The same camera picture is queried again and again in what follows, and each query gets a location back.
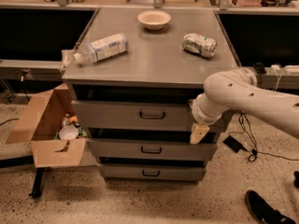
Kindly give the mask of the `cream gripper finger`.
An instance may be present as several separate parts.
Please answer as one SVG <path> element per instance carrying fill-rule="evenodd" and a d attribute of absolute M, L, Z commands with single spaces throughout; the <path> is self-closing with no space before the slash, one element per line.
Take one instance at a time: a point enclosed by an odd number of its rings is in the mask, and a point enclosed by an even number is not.
<path fill-rule="evenodd" d="M 206 125 L 199 125 L 194 123 L 192 125 L 192 131 L 190 136 L 190 143 L 192 145 L 197 145 L 209 132 L 209 127 Z"/>

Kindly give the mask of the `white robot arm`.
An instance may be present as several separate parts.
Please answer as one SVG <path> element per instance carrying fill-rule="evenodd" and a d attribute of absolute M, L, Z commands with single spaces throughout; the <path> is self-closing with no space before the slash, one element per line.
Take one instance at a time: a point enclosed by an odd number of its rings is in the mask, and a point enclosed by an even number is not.
<path fill-rule="evenodd" d="M 299 138 L 299 96 L 257 87 L 257 77 L 248 68 L 210 75 L 204 92 L 189 101 L 194 119 L 190 143 L 197 145 L 223 112 L 243 111 L 277 129 Z"/>

